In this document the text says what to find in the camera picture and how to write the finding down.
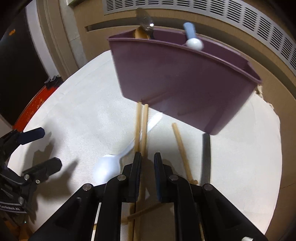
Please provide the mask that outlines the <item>grey ventilation grille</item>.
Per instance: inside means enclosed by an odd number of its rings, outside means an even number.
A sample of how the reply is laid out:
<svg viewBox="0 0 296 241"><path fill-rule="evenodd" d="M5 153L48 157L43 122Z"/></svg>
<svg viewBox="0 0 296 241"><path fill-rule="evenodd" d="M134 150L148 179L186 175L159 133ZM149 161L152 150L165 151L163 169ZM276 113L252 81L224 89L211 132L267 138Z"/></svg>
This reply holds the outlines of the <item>grey ventilation grille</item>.
<svg viewBox="0 0 296 241"><path fill-rule="evenodd" d="M106 0L102 4L105 15L137 8L170 9L220 20L257 39L295 73L295 41L267 15L243 1Z"/></svg>

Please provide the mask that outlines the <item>wooden spoon in caddy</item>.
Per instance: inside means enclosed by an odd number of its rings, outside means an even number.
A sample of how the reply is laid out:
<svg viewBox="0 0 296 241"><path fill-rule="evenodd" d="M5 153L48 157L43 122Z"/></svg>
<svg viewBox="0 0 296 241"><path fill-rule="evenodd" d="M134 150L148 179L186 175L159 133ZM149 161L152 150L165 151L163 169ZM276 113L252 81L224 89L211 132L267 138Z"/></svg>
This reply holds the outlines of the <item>wooden spoon in caddy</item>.
<svg viewBox="0 0 296 241"><path fill-rule="evenodd" d="M134 31L134 38L135 39L150 39L150 36L142 27L138 27Z"/></svg>

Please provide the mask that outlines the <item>white table cloth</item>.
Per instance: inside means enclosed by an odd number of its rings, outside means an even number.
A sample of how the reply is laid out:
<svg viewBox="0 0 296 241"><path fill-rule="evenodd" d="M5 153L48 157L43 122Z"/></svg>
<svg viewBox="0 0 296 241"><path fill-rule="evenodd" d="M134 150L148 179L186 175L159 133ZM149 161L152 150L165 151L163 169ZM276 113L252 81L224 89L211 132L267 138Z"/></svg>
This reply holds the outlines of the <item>white table cloth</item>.
<svg viewBox="0 0 296 241"><path fill-rule="evenodd" d="M26 130L45 136L20 146L9 167L20 174L57 157L61 170L38 186L28 225L36 231L83 184L99 185L118 175L133 153L107 163L134 139L137 105L121 94L110 52L69 77L38 109ZM214 185L261 232L275 210L282 172L280 120L270 104L253 94L239 113L211 137Z"/></svg>

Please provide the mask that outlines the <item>purple plastic utensil caddy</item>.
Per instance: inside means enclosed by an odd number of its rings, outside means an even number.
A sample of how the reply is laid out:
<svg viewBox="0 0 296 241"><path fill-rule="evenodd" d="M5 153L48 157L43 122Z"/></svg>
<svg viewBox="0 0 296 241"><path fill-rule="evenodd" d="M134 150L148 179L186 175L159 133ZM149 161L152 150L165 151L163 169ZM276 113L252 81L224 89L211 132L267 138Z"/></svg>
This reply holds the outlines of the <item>purple plastic utensil caddy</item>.
<svg viewBox="0 0 296 241"><path fill-rule="evenodd" d="M238 52L208 38L186 46L182 31L156 29L153 39L133 31L108 39L121 93L210 135L218 134L262 83Z"/></svg>

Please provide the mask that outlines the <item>black handled metal spoon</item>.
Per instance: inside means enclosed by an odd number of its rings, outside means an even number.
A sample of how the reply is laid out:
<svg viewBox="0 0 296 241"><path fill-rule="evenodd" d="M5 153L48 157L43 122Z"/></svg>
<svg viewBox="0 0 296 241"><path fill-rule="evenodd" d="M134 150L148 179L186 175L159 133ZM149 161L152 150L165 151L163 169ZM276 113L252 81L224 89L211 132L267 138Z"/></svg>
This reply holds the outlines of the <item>black handled metal spoon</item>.
<svg viewBox="0 0 296 241"><path fill-rule="evenodd" d="M211 141L208 133L203 134L202 171L200 185L210 183L211 178Z"/></svg>

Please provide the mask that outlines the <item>blue white plastic spoon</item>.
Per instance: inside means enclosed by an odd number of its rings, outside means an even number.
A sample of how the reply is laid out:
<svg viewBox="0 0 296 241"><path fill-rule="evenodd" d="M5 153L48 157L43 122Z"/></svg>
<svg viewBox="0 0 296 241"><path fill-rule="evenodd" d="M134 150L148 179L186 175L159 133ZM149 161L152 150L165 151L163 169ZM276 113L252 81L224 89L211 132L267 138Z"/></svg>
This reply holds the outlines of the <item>blue white plastic spoon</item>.
<svg viewBox="0 0 296 241"><path fill-rule="evenodd" d="M197 38L194 24L186 22L183 24L183 28L187 37L186 45L193 50L201 51L204 45L203 42L199 38Z"/></svg>

